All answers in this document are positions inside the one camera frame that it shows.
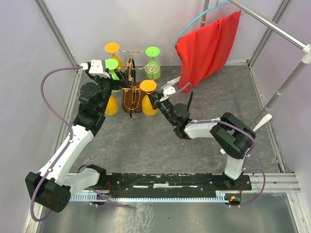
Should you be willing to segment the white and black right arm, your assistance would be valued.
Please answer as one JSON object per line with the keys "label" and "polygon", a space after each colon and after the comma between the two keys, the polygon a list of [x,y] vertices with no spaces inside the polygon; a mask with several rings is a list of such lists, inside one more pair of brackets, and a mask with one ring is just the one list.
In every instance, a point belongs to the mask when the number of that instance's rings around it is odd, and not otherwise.
{"label": "white and black right arm", "polygon": [[190,118],[190,104],[173,105],[162,92],[148,94],[151,106],[159,110],[168,122],[174,126],[174,132],[180,139],[213,138],[227,155],[222,178],[226,189],[235,189],[240,184],[244,158],[255,146],[256,134],[231,113],[210,120]]}

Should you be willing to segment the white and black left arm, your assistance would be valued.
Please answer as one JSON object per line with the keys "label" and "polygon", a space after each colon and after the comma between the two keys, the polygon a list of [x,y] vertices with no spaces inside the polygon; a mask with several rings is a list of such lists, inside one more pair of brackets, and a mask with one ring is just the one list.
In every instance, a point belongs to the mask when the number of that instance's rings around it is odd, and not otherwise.
{"label": "white and black left arm", "polygon": [[122,84],[122,81],[114,80],[108,70],[85,68],[85,72],[92,82],[81,88],[79,113],[72,125],[66,124],[68,136],[37,173],[29,172],[25,178],[31,198],[31,216],[35,221],[38,221],[34,214],[35,203],[59,213],[67,206],[70,197],[80,191],[108,186],[106,170],[93,164],[71,177],[67,176],[79,154],[102,127],[112,90],[119,89]]}

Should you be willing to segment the green plastic goblet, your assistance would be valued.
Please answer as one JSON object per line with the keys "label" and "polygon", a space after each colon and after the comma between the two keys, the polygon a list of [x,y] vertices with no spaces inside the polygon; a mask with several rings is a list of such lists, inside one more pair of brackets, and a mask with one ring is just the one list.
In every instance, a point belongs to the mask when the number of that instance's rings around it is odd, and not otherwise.
{"label": "green plastic goblet", "polygon": [[111,74],[113,80],[119,80],[119,77],[115,72],[118,65],[119,62],[116,59],[109,58],[105,60],[105,68],[109,69],[109,73]]}
{"label": "green plastic goblet", "polygon": [[156,57],[160,55],[160,49],[158,47],[148,47],[145,53],[151,58],[149,63],[157,63],[160,66],[160,63],[156,60]]}

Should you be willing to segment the clear wine glass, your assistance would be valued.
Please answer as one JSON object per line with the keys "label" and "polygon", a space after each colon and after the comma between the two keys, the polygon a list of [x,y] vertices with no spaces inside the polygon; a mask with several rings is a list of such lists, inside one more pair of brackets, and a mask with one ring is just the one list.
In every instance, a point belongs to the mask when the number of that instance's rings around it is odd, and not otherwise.
{"label": "clear wine glass", "polygon": [[157,80],[158,78],[160,78],[161,75],[160,66],[157,63],[148,63],[145,66],[145,72],[147,78],[151,80]]}

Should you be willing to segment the green plastic goblet front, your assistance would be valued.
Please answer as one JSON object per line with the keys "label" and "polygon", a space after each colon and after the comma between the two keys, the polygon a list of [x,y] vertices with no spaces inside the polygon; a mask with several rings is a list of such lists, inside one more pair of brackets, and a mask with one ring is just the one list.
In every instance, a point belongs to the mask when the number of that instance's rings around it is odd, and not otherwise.
{"label": "green plastic goblet front", "polygon": [[156,57],[160,55],[160,49],[158,47],[148,47],[145,53],[151,58],[149,63],[157,63],[160,66],[160,63],[156,60]]}

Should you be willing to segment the gold wire glass rack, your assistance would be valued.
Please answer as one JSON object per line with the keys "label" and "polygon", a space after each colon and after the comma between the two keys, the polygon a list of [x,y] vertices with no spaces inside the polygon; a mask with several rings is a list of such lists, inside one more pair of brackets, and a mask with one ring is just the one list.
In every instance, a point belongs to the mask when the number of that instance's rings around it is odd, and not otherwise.
{"label": "gold wire glass rack", "polygon": [[128,82],[128,87],[123,88],[122,108],[129,114],[130,118],[133,118],[133,113],[142,113],[142,99],[145,96],[140,88],[140,82],[136,79],[136,71],[144,70],[146,66],[136,67],[134,61],[135,53],[143,53],[145,50],[119,50],[123,53],[128,53],[129,57],[125,65],[118,67],[120,71],[125,75],[125,80]]}

